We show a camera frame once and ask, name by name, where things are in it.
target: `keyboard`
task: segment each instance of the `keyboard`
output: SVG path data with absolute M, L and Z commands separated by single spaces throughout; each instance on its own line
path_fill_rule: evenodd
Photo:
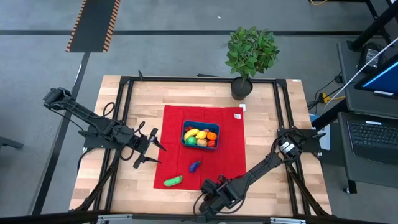
M 398 165 L 398 125 L 375 121 L 348 121 L 349 136 L 356 156 L 384 164 Z

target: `blue plastic container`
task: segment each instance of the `blue plastic container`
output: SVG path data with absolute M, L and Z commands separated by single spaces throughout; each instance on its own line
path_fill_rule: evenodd
M 193 128 L 199 129 L 200 131 L 204 130 L 204 129 L 210 129 L 210 130 L 214 131 L 214 133 L 217 134 L 216 147 L 192 146 L 192 145 L 185 144 L 184 134 L 185 134 L 185 128 L 188 126 L 192 126 Z M 220 139 L 220 127 L 217 124 L 210 124 L 210 123 L 204 123 L 204 122 L 198 122 L 198 121 L 184 121 L 184 125 L 182 126 L 182 133 L 181 133 L 181 143 L 184 146 L 193 147 L 193 148 L 197 148 L 197 149 L 215 150 L 218 147 L 219 139 Z

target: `wooden tabletop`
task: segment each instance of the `wooden tabletop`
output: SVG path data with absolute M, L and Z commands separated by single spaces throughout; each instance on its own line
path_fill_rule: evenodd
M 95 113 L 102 114 L 105 104 L 115 101 L 119 81 L 120 76 L 104 76 Z M 279 127 L 272 85 L 253 85 L 254 89 L 248 97 L 243 101 L 236 101 L 231 97 L 230 83 L 134 82 L 127 125 L 136 128 L 141 121 L 145 121 L 142 133 L 149 134 L 152 128 L 159 128 L 158 137 L 161 138 L 164 105 L 230 107 L 245 103 L 246 170 L 249 170 L 270 152 Z M 301 81 L 287 80 L 287 86 L 295 125 L 298 128 L 310 129 L 311 122 Z M 279 93 L 287 126 L 282 90 L 279 90 Z M 122 97 L 121 109 L 124 99 L 125 96 Z M 146 155 L 156 159 L 158 151 L 158 148 L 151 146 Z M 124 157 L 130 153 L 130 148 L 123 150 Z M 79 206 L 97 184 L 103 155 L 104 149 L 95 149 L 83 158 L 70 208 Z M 132 165 L 137 156 L 138 153 L 135 153 L 130 161 L 119 163 L 111 211 L 192 214 L 193 203 L 200 191 L 154 189 L 156 163 L 146 162 L 141 164 L 139 169 L 133 169 Z M 308 153 L 303 153 L 301 160 L 307 188 L 322 208 L 331 213 L 320 163 Z M 108 188 L 105 186 L 100 208 L 104 208 L 107 191 Z M 303 213 L 297 186 L 296 194 L 299 210 Z M 250 186 L 244 205 L 235 215 L 292 215 L 284 165 L 272 169 Z

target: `computer monitor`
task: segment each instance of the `computer monitor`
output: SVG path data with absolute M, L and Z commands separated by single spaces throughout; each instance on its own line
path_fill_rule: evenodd
M 355 88 L 378 95 L 398 96 L 398 54 L 390 58 L 379 70 L 368 75 Z

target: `potted plant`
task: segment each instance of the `potted plant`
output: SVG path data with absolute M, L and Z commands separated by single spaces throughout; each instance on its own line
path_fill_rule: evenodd
M 239 27 L 231 33 L 228 48 L 229 60 L 225 64 L 231 67 L 231 74 L 238 72 L 241 75 L 231 83 L 232 97 L 243 100 L 253 89 L 250 76 L 254 77 L 256 72 L 264 74 L 264 70 L 271 68 L 279 50 L 274 35 L 267 30 L 258 32 L 256 27 L 249 30 Z

